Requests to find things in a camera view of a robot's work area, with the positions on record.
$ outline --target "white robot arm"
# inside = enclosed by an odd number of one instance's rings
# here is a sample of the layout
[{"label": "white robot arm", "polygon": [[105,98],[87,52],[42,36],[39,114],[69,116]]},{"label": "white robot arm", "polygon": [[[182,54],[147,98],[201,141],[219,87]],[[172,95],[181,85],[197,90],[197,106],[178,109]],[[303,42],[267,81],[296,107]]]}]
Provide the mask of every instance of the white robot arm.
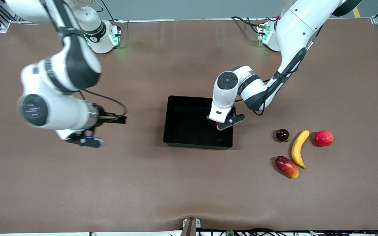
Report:
[{"label": "white robot arm", "polygon": [[[293,1],[283,2],[284,7],[287,7]],[[277,72],[267,84],[249,66],[236,67],[220,74],[214,84],[209,119],[225,124],[217,126],[219,130],[234,125],[234,122],[228,122],[230,119],[234,121],[233,117],[228,117],[228,113],[237,94],[249,109],[263,111],[297,70],[306,54],[306,46],[311,36],[332,14],[346,14],[360,2],[361,0],[297,0],[289,9],[284,9],[275,27],[275,36],[282,55]]]},{"label": "white robot arm", "polygon": [[[7,5],[21,18],[36,23],[51,22],[40,0],[6,0]],[[89,7],[95,0],[65,0],[84,32],[87,42],[96,53],[107,53],[120,43],[120,27],[102,21],[97,12]]]},{"label": "white robot arm", "polygon": [[56,130],[62,140],[99,148],[103,140],[86,136],[85,131],[94,131],[103,122],[123,124],[123,117],[106,113],[95,103],[72,96],[74,92],[96,85],[102,67],[87,45],[71,8],[63,0],[41,1],[63,49],[22,70],[20,115],[33,127]]}]

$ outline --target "yellow marking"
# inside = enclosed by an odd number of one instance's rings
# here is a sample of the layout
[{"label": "yellow marking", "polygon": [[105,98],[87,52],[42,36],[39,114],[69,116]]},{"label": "yellow marking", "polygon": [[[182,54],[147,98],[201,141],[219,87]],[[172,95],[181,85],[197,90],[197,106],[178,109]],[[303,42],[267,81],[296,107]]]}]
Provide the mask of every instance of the yellow marking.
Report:
[{"label": "yellow marking", "polygon": [[354,12],[355,18],[360,18],[361,17],[360,12],[358,11],[358,8],[354,8],[352,10],[352,12]]}]

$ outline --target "black tray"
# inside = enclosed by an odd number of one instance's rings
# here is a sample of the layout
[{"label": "black tray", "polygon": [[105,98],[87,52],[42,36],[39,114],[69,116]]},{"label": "black tray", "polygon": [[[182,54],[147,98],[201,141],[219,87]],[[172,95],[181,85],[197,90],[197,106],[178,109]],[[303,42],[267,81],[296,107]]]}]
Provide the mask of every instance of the black tray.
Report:
[{"label": "black tray", "polygon": [[227,150],[233,146],[233,127],[217,130],[207,119],[212,98],[169,96],[163,142],[169,146]]}]

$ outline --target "red apple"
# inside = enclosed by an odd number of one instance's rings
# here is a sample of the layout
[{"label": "red apple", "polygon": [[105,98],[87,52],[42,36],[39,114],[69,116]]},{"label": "red apple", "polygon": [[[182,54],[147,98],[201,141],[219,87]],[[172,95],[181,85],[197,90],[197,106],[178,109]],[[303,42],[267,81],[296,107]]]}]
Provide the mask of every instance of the red apple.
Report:
[{"label": "red apple", "polygon": [[300,172],[298,167],[286,157],[278,156],[275,160],[276,167],[291,178],[297,178]]},{"label": "red apple", "polygon": [[315,135],[315,142],[318,146],[329,146],[333,143],[333,134],[327,130],[321,130]]}]

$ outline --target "round red fruit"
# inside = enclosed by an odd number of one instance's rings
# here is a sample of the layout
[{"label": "round red fruit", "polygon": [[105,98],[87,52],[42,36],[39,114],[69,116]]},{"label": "round red fruit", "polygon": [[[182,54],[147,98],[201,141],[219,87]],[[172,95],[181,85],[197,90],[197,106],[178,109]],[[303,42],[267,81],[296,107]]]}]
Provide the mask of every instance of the round red fruit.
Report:
[{"label": "round red fruit", "polygon": [[333,134],[327,130],[321,130],[315,135],[315,142],[318,146],[325,147],[333,143]]}]

